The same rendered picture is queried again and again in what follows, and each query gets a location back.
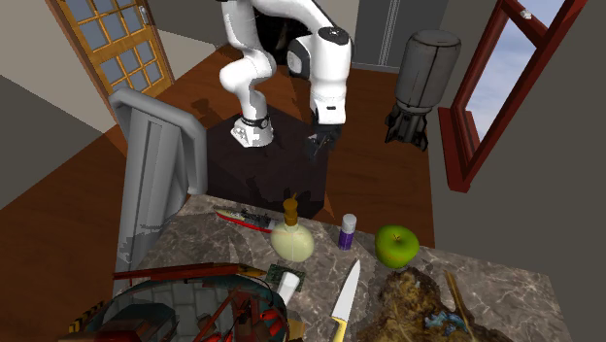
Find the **dark robot stand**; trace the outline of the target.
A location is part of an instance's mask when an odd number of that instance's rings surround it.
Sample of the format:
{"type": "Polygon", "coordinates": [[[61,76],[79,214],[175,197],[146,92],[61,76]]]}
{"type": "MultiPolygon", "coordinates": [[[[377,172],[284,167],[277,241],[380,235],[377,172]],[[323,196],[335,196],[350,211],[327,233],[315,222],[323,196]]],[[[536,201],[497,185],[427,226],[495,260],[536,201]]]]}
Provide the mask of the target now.
{"type": "Polygon", "coordinates": [[[310,126],[278,109],[268,109],[271,144],[244,148],[230,134],[237,115],[207,130],[209,195],[282,212],[295,197],[298,215],[310,219],[323,207],[328,150],[308,158],[310,126]]]}

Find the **purple white small bottle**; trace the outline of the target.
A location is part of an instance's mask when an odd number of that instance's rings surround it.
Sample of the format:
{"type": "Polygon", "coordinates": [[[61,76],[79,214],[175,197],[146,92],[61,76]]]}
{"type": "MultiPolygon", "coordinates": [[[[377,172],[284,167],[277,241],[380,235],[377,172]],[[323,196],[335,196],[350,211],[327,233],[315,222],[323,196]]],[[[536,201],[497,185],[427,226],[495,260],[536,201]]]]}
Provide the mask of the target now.
{"type": "Polygon", "coordinates": [[[353,214],[346,214],[342,218],[339,233],[338,247],[342,251],[348,251],[353,243],[357,218],[353,214]]]}

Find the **pale round bottle brown cap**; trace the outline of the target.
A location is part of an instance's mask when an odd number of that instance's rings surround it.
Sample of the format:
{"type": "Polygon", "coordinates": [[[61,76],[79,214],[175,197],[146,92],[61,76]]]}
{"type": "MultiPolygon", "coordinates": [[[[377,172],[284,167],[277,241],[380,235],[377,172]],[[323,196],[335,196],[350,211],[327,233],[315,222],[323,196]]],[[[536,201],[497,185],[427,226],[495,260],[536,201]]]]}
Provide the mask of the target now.
{"type": "Polygon", "coordinates": [[[314,251],[315,243],[310,230],[298,222],[296,195],[283,202],[284,220],[272,230],[270,239],[275,252],[282,258],[302,262],[314,251]]]}

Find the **red grey toy ship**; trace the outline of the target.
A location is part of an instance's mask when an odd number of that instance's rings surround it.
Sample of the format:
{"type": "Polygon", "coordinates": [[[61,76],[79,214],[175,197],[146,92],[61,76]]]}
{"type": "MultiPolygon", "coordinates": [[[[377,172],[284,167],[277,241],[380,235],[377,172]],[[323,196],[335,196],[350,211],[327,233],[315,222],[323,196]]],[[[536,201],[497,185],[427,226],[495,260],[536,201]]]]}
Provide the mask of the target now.
{"type": "Polygon", "coordinates": [[[226,209],[216,209],[215,212],[220,218],[226,221],[234,222],[249,229],[264,233],[271,233],[274,227],[278,224],[276,220],[269,218],[267,215],[252,214],[246,209],[243,209],[240,212],[226,209]]]}

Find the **grey bomb shaped object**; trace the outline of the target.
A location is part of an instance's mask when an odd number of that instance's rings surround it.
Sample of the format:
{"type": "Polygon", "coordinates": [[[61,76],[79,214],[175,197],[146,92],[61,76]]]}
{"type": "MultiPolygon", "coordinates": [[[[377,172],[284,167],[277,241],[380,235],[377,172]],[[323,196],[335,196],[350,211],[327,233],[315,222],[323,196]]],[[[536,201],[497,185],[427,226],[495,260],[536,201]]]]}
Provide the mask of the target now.
{"type": "Polygon", "coordinates": [[[386,141],[427,149],[426,115],[441,101],[460,54],[461,41],[443,30],[420,30],[406,44],[387,115],[386,141]]]}

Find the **grey double door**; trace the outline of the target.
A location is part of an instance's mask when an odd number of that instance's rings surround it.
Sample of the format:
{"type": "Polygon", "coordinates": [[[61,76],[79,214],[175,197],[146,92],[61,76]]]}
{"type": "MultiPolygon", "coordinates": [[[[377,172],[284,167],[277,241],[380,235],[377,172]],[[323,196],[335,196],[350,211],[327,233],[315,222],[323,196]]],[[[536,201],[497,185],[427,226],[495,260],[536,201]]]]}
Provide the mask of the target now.
{"type": "Polygon", "coordinates": [[[397,74],[412,34],[438,29],[449,0],[360,0],[352,67],[397,74]]]}

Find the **green apple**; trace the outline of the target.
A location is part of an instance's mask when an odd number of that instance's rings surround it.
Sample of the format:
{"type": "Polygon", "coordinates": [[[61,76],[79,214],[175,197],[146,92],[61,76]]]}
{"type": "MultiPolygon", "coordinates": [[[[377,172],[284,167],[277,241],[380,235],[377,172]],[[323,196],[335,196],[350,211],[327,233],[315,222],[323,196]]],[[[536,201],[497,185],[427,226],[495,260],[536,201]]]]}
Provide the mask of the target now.
{"type": "Polygon", "coordinates": [[[375,233],[376,259],[388,268],[406,266],[419,249],[420,242],[415,233],[402,225],[385,225],[375,233]]]}

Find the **red framed window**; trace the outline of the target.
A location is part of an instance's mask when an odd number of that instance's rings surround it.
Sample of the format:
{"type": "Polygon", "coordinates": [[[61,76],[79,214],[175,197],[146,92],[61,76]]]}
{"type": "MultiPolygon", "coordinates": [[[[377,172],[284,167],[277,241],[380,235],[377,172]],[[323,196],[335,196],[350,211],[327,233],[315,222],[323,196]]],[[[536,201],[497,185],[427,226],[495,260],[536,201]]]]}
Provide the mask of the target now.
{"type": "Polygon", "coordinates": [[[470,189],[587,2],[496,1],[453,104],[438,110],[450,189],[470,189]]]}

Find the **grey chair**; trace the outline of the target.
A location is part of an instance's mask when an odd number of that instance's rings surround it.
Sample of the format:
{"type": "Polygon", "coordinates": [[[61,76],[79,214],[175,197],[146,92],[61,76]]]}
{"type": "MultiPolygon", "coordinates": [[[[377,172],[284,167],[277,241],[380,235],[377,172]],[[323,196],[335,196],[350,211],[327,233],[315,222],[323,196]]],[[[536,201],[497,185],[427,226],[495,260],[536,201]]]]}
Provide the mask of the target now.
{"type": "Polygon", "coordinates": [[[127,142],[116,272],[134,271],[189,194],[208,190],[207,135],[190,113],[131,88],[109,97],[127,142]]]}

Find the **brown nest with twigs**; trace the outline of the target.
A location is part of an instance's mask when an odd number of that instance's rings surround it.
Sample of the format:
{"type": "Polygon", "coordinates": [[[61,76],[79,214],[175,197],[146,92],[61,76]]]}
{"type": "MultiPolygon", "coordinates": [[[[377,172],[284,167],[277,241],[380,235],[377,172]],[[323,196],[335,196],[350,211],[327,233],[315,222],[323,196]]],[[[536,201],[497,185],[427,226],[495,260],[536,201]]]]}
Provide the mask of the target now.
{"type": "Polygon", "coordinates": [[[478,325],[467,309],[454,274],[445,273],[455,308],[441,300],[437,283],[411,267],[387,276],[379,293],[382,308],[358,342],[514,342],[497,329],[478,325]]]}

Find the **wooden door with glass panes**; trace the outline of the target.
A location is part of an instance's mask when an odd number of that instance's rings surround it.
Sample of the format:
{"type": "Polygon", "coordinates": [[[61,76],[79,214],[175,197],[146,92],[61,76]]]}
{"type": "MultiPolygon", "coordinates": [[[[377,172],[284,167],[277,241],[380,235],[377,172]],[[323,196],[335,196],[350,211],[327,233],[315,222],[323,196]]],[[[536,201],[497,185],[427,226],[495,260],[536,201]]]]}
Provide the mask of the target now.
{"type": "Polygon", "coordinates": [[[174,75],[148,0],[45,0],[104,101],[127,87],[156,97],[174,75]]]}

